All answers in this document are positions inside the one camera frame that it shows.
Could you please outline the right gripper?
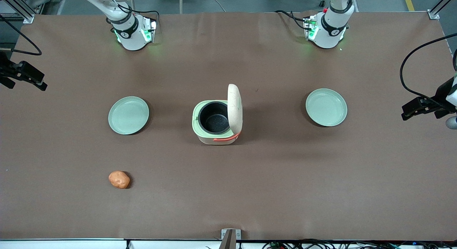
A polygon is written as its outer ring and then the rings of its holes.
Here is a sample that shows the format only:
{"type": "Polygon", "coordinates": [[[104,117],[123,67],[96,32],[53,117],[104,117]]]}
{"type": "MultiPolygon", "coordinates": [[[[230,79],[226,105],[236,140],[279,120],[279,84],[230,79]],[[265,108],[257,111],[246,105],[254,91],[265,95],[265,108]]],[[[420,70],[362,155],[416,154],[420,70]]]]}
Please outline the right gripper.
{"type": "MultiPolygon", "coordinates": [[[[14,64],[14,69],[16,80],[28,82],[41,91],[47,89],[47,84],[44,82],[45,75],[30,63],[21,61],[14,64]]],[[[16,83],[6,77],[10,75],[10,60],[5,52],[0,52],[0,75],[0,83],[9,89],[13,89],[16,83]]]]}

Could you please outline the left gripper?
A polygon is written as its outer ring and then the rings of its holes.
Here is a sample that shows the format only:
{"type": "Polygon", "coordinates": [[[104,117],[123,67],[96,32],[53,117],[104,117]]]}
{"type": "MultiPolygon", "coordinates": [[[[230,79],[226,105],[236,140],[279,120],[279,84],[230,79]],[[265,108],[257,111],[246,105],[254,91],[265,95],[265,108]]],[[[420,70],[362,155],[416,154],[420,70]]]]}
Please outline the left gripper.
{"type": "Polygon", "coordinates": [[[436,119],[441,119],[449,114],[456,113],[457,106],[457,82],[456,75],[438,87],[434,100],[439,105],[425,97],[416,97],[402,106],[402,120],[407,121],[413,116],[433,113],[436,119]]]}

